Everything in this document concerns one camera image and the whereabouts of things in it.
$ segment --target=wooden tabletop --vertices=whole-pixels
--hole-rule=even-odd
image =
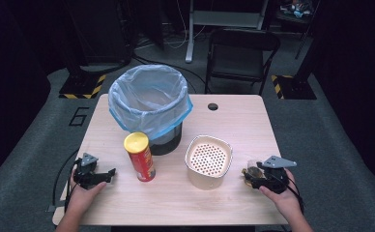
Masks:
[[[257,225],[287,224],[274,203],[244,183],[248,160],[280,156],[262,98],[256,95],[190,95],[193,109],[183,122],[182,140],[175,151],[154,156],[157,175],[138,181],[124,149],[129,134],[108,111],[102,95],[86,131],[78,156],[97,158],[97,173],[117,169],[85,214],[87,225]],[[208,108],[216,103],[218,109]],[[185,155],[197,135],[222,139],[233,148],[231,166],[219,188],[201,190],[188,179]],[[58,208],[53,223],[64,214]]]

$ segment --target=perforated basket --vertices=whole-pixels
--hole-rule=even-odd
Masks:
[[[216,189],[223,181],[232,161],[232,147],[225,141],[207,136],[195,137],[185,157],[187,175],[200,189]]]

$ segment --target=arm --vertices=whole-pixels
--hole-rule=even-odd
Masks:
[[[294,181],[293,174],[286,169],[287,176]],[[290,187],[296,189],[294,184],[290,182]],[[264,195],[271,199],[280,213],[286,218],[289,222],[290,227],[293,232],[310,232],[313,231],[311,226],[308,224],[305,219],[302,210],[300,209],[299,200],[289,189],[285,190],[281,194],[276,194],[273,191],[270,191],[266,187],[260,187],[259,189]]]
[[[103,190],[106,186],[106,182],[101,182],[97,186],[87,190],[80,186],[74,187],[75,182],[71,177],[71,186],[73,188],[71,193],[70,204],[68,209],[62,217],[60,223],[56,228],[58,231],[78,231],[79,223],[82,219],[82,216],[91,206],[95,197]]]

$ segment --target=red can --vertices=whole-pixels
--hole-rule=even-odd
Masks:
[[[149,138],[143,132],[134,132],[124,141],[125,150],[130,155],[137,179],[141,182],[152,181],[156,175],[154,161],[149,149]]]

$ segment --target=trash bag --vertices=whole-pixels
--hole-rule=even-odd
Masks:
[[[193,108],[185,78],[164,65],[126,71],[110,87],[108,102],[123,130],[144,132],[150,140],[181,125]]]

